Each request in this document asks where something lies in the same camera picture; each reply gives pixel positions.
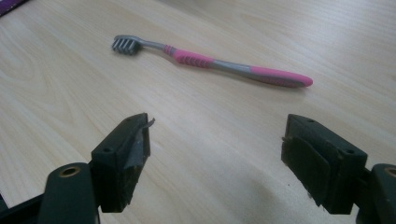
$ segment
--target wood grain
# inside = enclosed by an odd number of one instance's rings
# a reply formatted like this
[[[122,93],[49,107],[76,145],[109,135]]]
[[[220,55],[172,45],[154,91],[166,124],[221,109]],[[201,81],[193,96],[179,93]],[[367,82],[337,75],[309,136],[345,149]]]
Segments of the wood grain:
[[[35,0],[0,19],[0,191],[9,206],[147,112],[152,155],[132,204],[103,223],[354,223],[317,208],[280,160],[287,115],[396,163],[396,4],[371,1]],[[277,88],[118,55],[115,35],[308,75]]]

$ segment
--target toothbrush handle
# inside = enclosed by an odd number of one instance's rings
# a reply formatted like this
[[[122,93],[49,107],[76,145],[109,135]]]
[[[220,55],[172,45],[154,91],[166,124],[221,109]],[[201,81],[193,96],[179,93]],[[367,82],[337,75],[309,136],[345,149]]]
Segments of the toothbrush handle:
[[[310,77],[303,75],[259,66],[224,62],[183,49],[176,49],[168,45],[165,46],[164,52],[172,56],[178,63],[236,73],[243,77],[276,86],[298,88],[308,87],[313,83]]]

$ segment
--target table surface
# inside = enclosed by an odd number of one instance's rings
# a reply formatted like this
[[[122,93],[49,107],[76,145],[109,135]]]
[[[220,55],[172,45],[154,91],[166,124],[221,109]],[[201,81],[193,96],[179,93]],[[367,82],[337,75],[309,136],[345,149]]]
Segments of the table surface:
[[[288,114],[396,162],[393,1],[32,0],[0,19],[0,190],[8,206],[147,112],[148,159],[131,205],[103,223],[354,223],[331,216],[281,161]],[[175,63],[137,35],[235,63],[304,74],[287,89]]]

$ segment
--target screw hole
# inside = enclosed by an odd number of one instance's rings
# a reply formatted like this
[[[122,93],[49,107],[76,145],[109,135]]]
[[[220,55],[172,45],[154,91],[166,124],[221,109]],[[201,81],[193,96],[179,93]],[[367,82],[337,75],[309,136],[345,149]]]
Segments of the screw hole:
[[[393,177],[396,178],[396,168],[394,168],[394,167],[387,167],[387,168],[385,168],[385,172],[387,172],[388,175],[391,175],[391,176],[393,176]]]
[[[113,151],[113,148],[105,147],[105,148],[103,149],[103,151],[104,151],[104,152],[112,152],[112,151]]]
[[[59,176],[60,177],[69,177],[69,176],[78,174],[79,171],[80,171],[80,169],[78,166],[67,167],[59,173]]]

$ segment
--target toothbrush bristles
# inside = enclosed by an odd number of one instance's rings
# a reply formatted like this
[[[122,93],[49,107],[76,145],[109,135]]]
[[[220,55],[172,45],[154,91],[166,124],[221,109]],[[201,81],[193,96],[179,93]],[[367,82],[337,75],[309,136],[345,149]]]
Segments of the toothbrush bristles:
[[[114,43],[111,46],[114,51],[126,55],[134,55],[139,47],[139,43],[137,43],[135,40],[126,38],[119,38],[114,40]]]

